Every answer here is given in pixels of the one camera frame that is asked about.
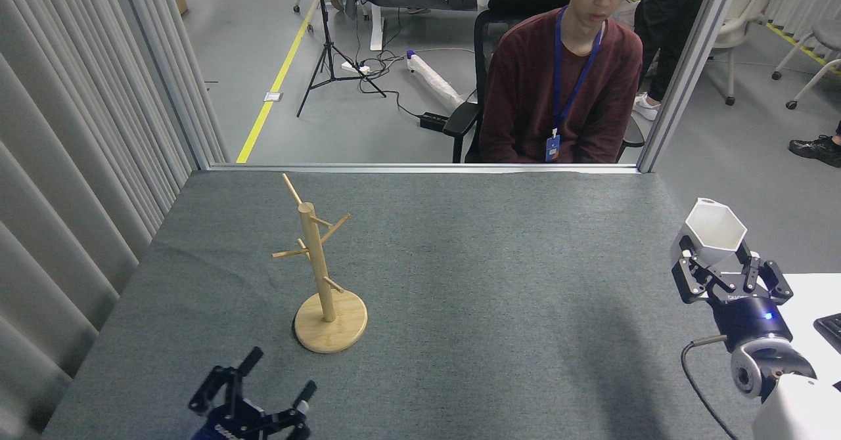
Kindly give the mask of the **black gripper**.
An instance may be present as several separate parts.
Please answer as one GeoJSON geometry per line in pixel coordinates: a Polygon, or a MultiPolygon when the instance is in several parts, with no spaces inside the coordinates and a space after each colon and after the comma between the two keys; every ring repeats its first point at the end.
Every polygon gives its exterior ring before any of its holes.
{"type": "MultiPolygon", "coordinates": [[[[713,297],[713,317],[719,333],[726,336],[726,350],[732,353],[746,342],[764,338],[792,341],[793,335],[779,311],[779,303],[786,303],[794,295],[786,276],[775,261],[763,259],[747,243],[740,244],[736,257],[742,264],[744,289],[756,297],[713,297]]],[[[671,273],[684,303],[706,299],[707,290],[721,278],[721,273],[700,258],[692,245],[679,245],[671,273]]]]}
{"type": "Polygon", "coordinates": [[[271,415],[263,415],[262,409],[244,398],[243,378],[262,356],[262,349],[253,347],[237,367],[211,369],[189,401],[190,410],[207,417],[194,439],[268,439],[286,428],[292,429],[286,439],[309,439],[307,412],[317,389],[315,381],[307,381],[291,407],[271,415]]]}

